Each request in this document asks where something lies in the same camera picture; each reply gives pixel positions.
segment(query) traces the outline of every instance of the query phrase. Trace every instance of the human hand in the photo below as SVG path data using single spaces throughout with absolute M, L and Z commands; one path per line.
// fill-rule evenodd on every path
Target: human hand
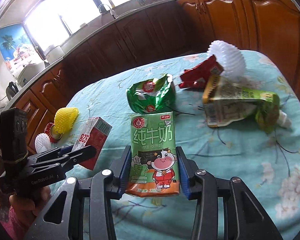
M 23 198 L 17 194 L 11 195 L 9 201 L 18 220 L 25 226 L 30 227 L 45 204 L 51 198 L 50 193 L 50 187 L 43 187 L 36 190 L 33 195 L 35 196 L 35 199 L 38 199 L 37 204 L 34 204 L 34 201 L 29 198 Z

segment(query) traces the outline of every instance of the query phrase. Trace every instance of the yellow foam fruit net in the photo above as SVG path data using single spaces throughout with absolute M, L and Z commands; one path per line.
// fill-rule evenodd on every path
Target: yellow foam fruit net
M 55 132 L 65 133 L 70 131 L 78 115 L 79 109 L 76 107 L 60 108 L 54 116 Z

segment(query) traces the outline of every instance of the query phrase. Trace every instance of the green plastic bag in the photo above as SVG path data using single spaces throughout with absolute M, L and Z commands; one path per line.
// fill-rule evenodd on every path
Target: green plastic bag
M 176 93 L 172 75 L 148 79 L 131 85 L 127 89 L 127 99 L 132 111 L 139 114 L 153 114 L 173 104 Z

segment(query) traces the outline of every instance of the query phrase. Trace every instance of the faucet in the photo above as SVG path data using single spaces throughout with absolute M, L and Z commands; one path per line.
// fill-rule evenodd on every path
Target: faucet
M 99 6 L 98 6 L 98 10 L 99 10 L 99 12 L 100 13 L 102 13 L 102 10 L 101 10 L 101 6 L 102 5 L 107 5 L 106 3 L 102 3 L 102 4 L 100 4 Z
M 107 5 L 106 3 L 102 3 L 102 4 L 100 4 L 99 6 L 98 6 L 98 9 L 99 9 L 99 12 L 100 12 L 100 14 L 102 14 L 102 5 Z M 108 7 L 109 7 L 109 9 L 110 9 L 110 14 L 112 15 L 112 17 L 113 17 L 113 19 L 115 19 L 116 17 L 117 17 L 117 14 L 115 13 L 115 11 L 109 6 L 109 5 L 107 5 Z

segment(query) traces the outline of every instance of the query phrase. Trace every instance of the red candy wrapper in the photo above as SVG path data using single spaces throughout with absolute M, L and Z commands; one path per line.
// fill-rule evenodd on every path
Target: red candy wrapper
M 72 148 L 72 152 L 85 146 L 92 145 L 97 150 L 96 156 L 80 163 L 81 166 L 93 170 L 101 149 L 110 133 L 112 126 L 100 117 L 88 118 Z
M 223 67 L 216 61 L 216 56 L 212 55 L 192 69 L 185 69 L 180 75 L 183 82 L 179 84 L 179 87 L 205 88 L 209 77 L 212 74 L 220 75 L 222 71 Z

